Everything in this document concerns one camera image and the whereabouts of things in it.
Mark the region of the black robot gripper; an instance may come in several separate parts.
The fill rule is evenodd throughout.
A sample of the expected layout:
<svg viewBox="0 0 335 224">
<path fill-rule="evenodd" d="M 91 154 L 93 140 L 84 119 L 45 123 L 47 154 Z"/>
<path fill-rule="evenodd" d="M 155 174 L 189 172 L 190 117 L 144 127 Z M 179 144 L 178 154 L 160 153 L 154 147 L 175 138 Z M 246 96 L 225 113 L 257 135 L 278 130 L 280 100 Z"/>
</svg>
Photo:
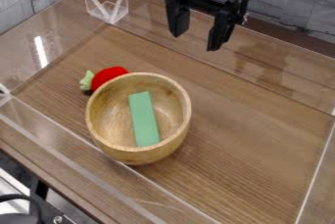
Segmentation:
<svg viewBox="0 0 335 224">
<path fill-rule="evenodd" d="M 164 0 L 164 2 L 169 30 L 174 37 L 179 37 L 190 26 L 190 9 L 187 7 L 206 11 L 219 9 L 245 11 L 250 0 Z M 230 39 L 237 18 L 225 10 L 219 10 L 214 15 L 213 27 L 207 35 L 207 51 L 217 51 Z"/>
</svg>

